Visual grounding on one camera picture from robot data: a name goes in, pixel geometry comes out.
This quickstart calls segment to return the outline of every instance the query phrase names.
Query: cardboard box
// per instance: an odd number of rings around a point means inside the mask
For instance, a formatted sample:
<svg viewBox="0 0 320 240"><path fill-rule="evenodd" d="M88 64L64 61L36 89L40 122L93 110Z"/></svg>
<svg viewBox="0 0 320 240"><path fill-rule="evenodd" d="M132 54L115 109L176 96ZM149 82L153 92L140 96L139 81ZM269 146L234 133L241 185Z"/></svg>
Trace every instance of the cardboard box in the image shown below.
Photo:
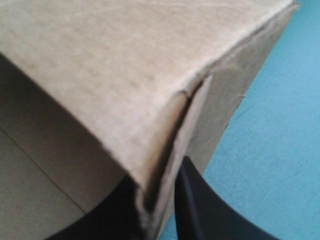
<svg viewBox="0 0 320 240"><path fill-rule="evenodd" d="M50 236L126 173L141 226L156 238L183 156L204 170L296 8L0 0L2 239Z"/></svg>

